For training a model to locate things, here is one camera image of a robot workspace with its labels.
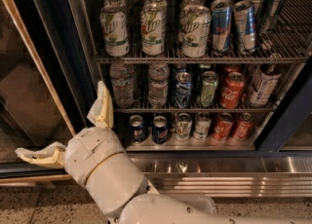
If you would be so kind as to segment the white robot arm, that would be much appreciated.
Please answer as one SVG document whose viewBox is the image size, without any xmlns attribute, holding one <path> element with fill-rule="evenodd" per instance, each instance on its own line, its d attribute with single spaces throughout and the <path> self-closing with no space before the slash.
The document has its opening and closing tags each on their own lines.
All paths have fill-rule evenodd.
<svg viewBox="0 0 312 224">
<path fill-rule="evenodd" d="M 97 99 L 87 118 L 94 125 L 66 145 L 54 142 L 39 151 L 20 147 L 16 154 L 29 164 L 65 169 L 111 224 L 311 224 L 308 219 L 210 214 L 192 201 L 160 194 L 112 130 L 112 98 L 102 81 L 97 83 Z"/>
</svg>

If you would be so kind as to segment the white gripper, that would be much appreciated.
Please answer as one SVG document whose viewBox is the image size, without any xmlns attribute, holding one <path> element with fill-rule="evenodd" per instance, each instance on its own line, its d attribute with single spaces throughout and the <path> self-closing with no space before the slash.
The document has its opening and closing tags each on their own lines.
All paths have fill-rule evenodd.
<svg viewBox="0 0 312 224">
<path fill-rule="evenodd" d="M 17 156 L 42 168 L 65 168 L 79 185 L 84 186 L 100 163 L 124 152 L 118 136 L 110 130 L 114 125 L 113 103 L 110 91 L 102 81 L 97 82 L 97 99 L 87 118 L 95 127 L 81 130 L 68 141 L 67 147 L 59 142 L 38 151 L 19 147 L 15 150 Z"/>
</svg>

